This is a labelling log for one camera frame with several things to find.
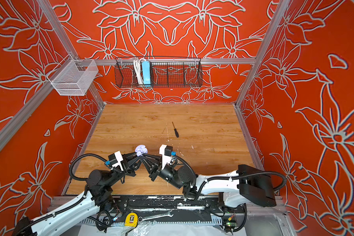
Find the white mesh wall basket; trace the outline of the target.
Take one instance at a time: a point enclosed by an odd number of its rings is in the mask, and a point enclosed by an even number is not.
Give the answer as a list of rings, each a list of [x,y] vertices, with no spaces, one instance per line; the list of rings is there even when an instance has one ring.
[[[83,65],[77,65],[75,60],[67,60],[48,80],[61,96],[83,96],[97,73],[94,60],[84,61]]]

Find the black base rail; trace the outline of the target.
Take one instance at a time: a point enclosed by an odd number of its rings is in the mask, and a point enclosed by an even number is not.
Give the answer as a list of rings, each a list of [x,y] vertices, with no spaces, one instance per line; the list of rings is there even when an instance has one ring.
[[[185,201],[180,195],[115,195],[113,210],[127,213],[134,211],[202,210],[208,213],[243,213],[243,205],[230,208],[222,204],[220,196],[201,196],[195,202]]]

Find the black screwdriver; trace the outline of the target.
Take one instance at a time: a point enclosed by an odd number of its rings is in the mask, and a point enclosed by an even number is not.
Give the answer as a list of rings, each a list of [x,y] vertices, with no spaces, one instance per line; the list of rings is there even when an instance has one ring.
[[[175,133],[175,136],[178,138],[178,137],[179,137],[179,133],[178,133],[178,131],[177,131],[176,127],[175,127],[174,122],[172,122],[172,125],[173,125],[173,128],[174,128],[174,133]]]

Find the light blue power bank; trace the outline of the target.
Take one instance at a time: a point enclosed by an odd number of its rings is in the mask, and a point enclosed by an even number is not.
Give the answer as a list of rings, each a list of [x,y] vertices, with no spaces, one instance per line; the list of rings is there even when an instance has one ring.
[[[143,83],[146,87],[151,86],[151,78],[150,78],[150,62],[143,61],[142,62],[142,72],[143,72]]]

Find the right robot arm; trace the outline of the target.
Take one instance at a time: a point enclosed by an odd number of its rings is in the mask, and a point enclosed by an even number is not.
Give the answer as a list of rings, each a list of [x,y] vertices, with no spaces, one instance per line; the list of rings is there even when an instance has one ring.
[[[177,189],[182,189],[189,202],[200,196],[219,193],[226,207],[254,203],[261,207],[276,206],[275,192],[283,188],[287,178],[274,171],[261,171],[248,165],[239,165],[237,170],[222,175],[197,175],[182,158],[142,154],[152,181],[161,178]]]

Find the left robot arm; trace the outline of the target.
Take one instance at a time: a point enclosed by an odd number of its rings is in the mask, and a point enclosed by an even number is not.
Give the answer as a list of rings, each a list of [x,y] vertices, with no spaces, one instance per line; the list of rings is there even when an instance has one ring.
[[[95,157],[104,162],[108,170],[93,170],[87,178],[77,177],[73,173],[75,164],[85,158]],[[113,153],[108,159],[98,154],[86,153],[74,160],[69,168],[72,179],[85,182],[84,191],[51,212],[29,219],[25,217],[16,225],[14,236],[59,236],[84,219],[91,219],[98,229],[105,230],[113,224],[114,216],[126,211],[112,196],[112,186],[124,182],[126,176],[135,176],[140,167],[135,152]]]

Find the silver wrench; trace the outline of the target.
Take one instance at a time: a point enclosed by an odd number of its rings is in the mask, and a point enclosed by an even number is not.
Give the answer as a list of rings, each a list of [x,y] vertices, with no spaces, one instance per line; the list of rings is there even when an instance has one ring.
[[[151,215],[151,216],[140,216],[138,218],[139,222],[142,221],[147,221],[147,220],[152,220],[152,219],[157,219],[157,218],[162,218],[162,217],[173,217],[174,215],[172,214],[172,210],[165,212],[165,213],[161,213],[161,214],[156,214],[156,215]]]

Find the yellow tape measure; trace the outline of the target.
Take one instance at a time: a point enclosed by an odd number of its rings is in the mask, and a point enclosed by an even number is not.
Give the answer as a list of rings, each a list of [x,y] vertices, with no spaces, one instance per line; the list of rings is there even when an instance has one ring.
[[[136,228],[138,225],[138,219],[138,215],[134,212],[131,212],[126,216],[124,226]]]

